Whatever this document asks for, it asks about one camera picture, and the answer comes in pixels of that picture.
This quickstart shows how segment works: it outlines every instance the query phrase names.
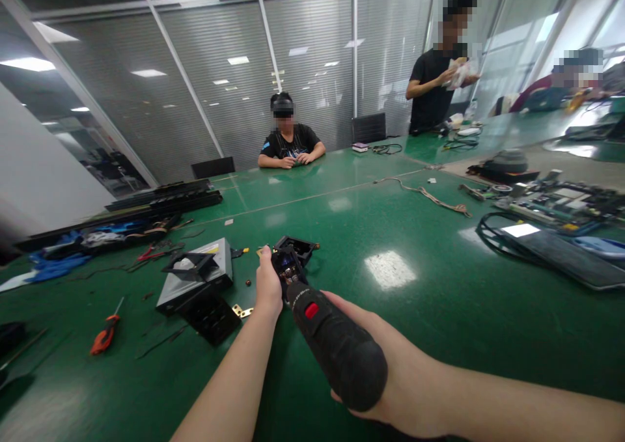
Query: hair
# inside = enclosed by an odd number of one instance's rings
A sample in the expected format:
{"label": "hair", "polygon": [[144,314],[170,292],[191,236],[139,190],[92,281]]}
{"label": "hair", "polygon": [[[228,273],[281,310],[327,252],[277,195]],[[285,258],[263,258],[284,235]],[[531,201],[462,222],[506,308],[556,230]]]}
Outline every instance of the hair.
{"label": "hair", "polygon": [[278,100],[278,98],[287,99],[293,102],[293,99],[291,99],[291,96],[288,94],[288,92],[280,92],[279,94],[274,94],[271,96],[271,110],[273,110],[273,103]]}
{"label": "hair", "polygon": [[465,14],[468,9],[476,6],[477,0],[448,0],[443,7],[443,22],[449,22],[455,16]]}

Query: table surface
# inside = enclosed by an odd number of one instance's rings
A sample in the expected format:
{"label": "table surface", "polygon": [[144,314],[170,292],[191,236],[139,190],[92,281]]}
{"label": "table surface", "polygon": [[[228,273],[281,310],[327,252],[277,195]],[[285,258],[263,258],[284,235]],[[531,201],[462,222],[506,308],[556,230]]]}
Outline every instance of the table surface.
{"label": "table surface", "polygon": [[[559,136],[571,118],[562,113],[503,116],[486,122],[484,154]],[[252,170],[215,182],[224,201],[187,213],[195,222],[172,232],[194,249],[226,237],[251,252],[232,261],[234,286],[223,293],[243,309],[255,301],[254,250],[282,235],[318,242],[307,266],[310,282],[377,312],[425,352],[446,363],[625,401],[625,295],[597,294],[559,275],[502,258],[477,237],[480,217],[492,211],[457,190],[453,175],[424,169],[476,152],[443,153],[431,135],[398,138],[406,150],[384,156],[332,152],[290,171]],[[402,190],[386,176],[424,186],[446,210]],[[436,184],[427,184],[435,177]],[[224,221],[233,219],[226,226]],[[622,232],[615,238],[625,240]],[[2,322],[25,320],[38,344],[10,369],[0,391],[0,439],[166,441],[202,391],[236,333],[213,348],[191,329],[143,359],[135,356],[182,322],[166,324],[154,310],[165,275],[155,262],[131,275],[91,272],[132,261],[145,247],[94,258],[69,276],[23,286],[0,296]],[[0,281],[28,271],[26,259],[0,272]],[[245,285],[252,280],[252,286]],[[144,294],[154,296],[141,301]],[[89,355],[104,319],[126,296],[113,345]],[[156,326],[146,337],[142,333]],[[329,385],[292,317],[281,315],[258,414],[257,440],[381,440],[377,426],[351,416]]]}

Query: forearm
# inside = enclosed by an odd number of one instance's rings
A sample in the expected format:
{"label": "forearm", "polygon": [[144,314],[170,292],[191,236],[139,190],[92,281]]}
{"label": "forearm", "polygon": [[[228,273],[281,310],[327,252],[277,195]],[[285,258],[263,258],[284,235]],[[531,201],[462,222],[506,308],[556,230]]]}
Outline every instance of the forearm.
{"label": "forearm", "polygon": [[439,85],[436,82],[436,79],[433,79],[430,82],[426,82],[425,84],[412,85],[411,87],[408,87],[408,90],[406,91],[406,99],[410,100],[416,97],[421,97],[423,94],[427,94],[432,89],[434,89],[434,87],[438,86]]}
{"label": "forearm", "polygon": [[625,440],[625,405],[451,368],[450,434],[472,442]]}
{"label": "forearm", "polygon": [[254,309],[172,442],[252,440],[278,315]]}
{"label": "forearm", "polygon": [[315,160],[317,160],[318,158],[323,156],[325,153],[326,153],[326,146],[321,141],[319,141],[318,143],[315,144],[314,149],[311,152],[311,156],[314,157]]}
{"label": "forearm", "polygon": [[274,159],[261,154],[258,156],[258,166],[278,169],[280,167],[280,159]]}

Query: person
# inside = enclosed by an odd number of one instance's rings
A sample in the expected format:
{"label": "person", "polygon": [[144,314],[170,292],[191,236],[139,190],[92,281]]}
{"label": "person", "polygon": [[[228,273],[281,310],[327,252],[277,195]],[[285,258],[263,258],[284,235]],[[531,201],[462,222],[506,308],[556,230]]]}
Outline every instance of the person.
{"label": "person", "polygon": [[[430,131],[445,119],[454,95],[453,90],[443,86],[455,74],[455,69],[449,68],[449,60],[467,57],[466,44],[458,43],[458,39],[476,4],[477,0],[447,1],[443,21],[439,24],[441,42],[417,59],[406,89],[406,100],[412,99],[411,134]],[[474,84],[479,77],[477,74],[467,76],[461,87]]]}
{"label": "person", "polygon": [[326,147],[310,126],[294,122],[293,99],[287,92],[271,96],[276,129],[265,139],[258,156],[259,167],[291,169],[307,165],[326,153]]}
{"label": "person", "polygon": [[[268,246],[262,250],[256,284],[254,313],[172,442],[252,440],[273,332],[283,308]],[[371,334],[387,359],[388,380],[380,401],[366,413],[351,411],[356,417],[420,438],[453,434],[475,442],[625,440],[623,404],[443,364],[378,315],[331,292],[324,294]],[[340,402],[333,391],[331,397]]]}
{"label": "person", "polygon": [[597,87],[598,79],[592,73],[588,73],[590,66],[597,66],[602,62],[602,53],[595,48],[577,50],[570,57],[560,60],[551,70],[551,73],[541,77],[525,89],[510,107],[510,113],[519,112],[525,108],[529,97],[541,91],[554,92],[558,100],[566,95],[573,95],[579,89]]}

